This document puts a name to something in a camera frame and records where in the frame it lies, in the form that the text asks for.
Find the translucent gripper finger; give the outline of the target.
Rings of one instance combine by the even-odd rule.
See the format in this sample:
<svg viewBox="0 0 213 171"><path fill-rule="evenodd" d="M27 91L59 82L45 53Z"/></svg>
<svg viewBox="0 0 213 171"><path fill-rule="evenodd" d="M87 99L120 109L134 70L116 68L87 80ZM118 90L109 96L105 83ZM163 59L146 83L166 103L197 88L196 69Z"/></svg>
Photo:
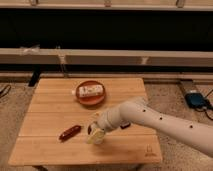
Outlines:
<svg viewBox="0 0 213 171"><path fill-rule="evenodd" d="M98 124L95 123L95 122L93 122L93 123L89 126L89 128L91 129L90 134L89 134L89 137L90 137L90 135L91 135L91 133L92 133L93 131L95 131L95 130L102 130L102 129L98 126Z"/></svg>

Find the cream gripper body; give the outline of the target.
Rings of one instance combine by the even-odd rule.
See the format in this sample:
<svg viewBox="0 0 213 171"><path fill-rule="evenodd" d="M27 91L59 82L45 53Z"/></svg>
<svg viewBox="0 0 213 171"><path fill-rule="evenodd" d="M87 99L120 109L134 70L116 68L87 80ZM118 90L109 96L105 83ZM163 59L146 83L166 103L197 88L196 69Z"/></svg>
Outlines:
<svg viewBox="0 0 213 171"><path fill-rule="evenodd" d="M103 113L101 113L98 116L97 124L105 132L111 132L112 131L112 126L111 126L111 124L109 122L109 118L108 118L108 113L107 112L103 112Z"/></svg>

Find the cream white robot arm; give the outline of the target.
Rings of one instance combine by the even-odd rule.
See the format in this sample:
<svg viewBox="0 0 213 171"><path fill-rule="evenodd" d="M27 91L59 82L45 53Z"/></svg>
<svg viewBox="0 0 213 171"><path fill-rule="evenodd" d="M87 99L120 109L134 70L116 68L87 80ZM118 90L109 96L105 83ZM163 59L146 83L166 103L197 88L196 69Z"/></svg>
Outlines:
<svg viewBox="0 0 213 171"><path fill-rule="evenodd" d="M100 143L107 132L127 123L156 129L213 158L213 126L160 113L141 96L103 110L88 126L88 142Z"/></svg>

